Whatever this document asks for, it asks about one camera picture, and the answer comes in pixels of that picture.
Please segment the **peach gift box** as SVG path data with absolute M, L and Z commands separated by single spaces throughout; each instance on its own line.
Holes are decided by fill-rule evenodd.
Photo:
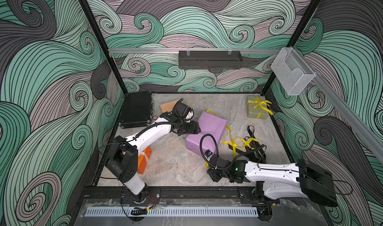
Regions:
M 178 100 L 170 101 L 160 105 L 161 113 L 172 112 L 174 106 L 177 104 Z

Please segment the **black ribbon gold lettering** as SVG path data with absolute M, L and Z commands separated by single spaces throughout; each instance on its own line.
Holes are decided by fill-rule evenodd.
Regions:
M 255 132 L 255 128 L 253 125 L 250 125 L 247 127 L 247 132 L 248 132 L 248 136 L 245 137 L 244 140 L 248 141 L 250 138 L 255 138 L 254 136 L 254 132 Z M 248 146 L 244 146 L 244 150 L 246 152 L 249 152 L 251 151 L 252 149 L 255 149 L 257 147 L 260 147 L 261 145 L 259 144 L 258 141 L 254 141 L 252 140 Z M 236 148 L 234 149 L 234 147 L 232 145 L 228 145 L 229 149 L 233 151 L 234 154 L 238 153 L 244 153 L 244 151 Z M 248 153 L 246 154 L 244 157 L 246 157 L 249 161 L 252 161 L 252 162 L 255 162 L 255 163 L 261 163 L 261 164 L 266 164 L 266 154 L 265 154 L 265 149 L 267 147 L 264 145 L 261 149 L 257 150 L 257 151 L 254 151 L 252 153 Z

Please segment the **purple gift box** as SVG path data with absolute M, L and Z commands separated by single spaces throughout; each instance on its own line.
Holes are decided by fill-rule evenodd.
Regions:
M 186 149 L 201 156 L 199 149 L 201 138 L 206 134 L 211 134 L 216 140 L 217 145 L 219 145 L 227 126 L 227 120 L 204 111 L 199 117 L 198 123 L 201 133 L 189 135 L 186 138 Z

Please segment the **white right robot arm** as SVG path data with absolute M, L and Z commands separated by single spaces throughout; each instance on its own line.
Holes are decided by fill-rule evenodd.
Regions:
M 309 160 L 276 165 L 247 160 L 230 162 L 214 154 L 204 160 L 214 182 L 222 178 L 238 184 L 254 182 L 258 200 L 307 198 L 321 206 L 338 206 L 332 173 Z

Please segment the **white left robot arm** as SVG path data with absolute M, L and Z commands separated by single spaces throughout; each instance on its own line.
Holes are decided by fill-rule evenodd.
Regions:
M 139 155 L 170 133 L 178 136 L 199 134 L 201 129 L 197 121 L 166 112 L 140 132 L 125 138 L 118 136 L 110 144 L 104 166 L 130 191 L 134 202 L 141 203 L 148 195 L 148 186 L 138 174 Z

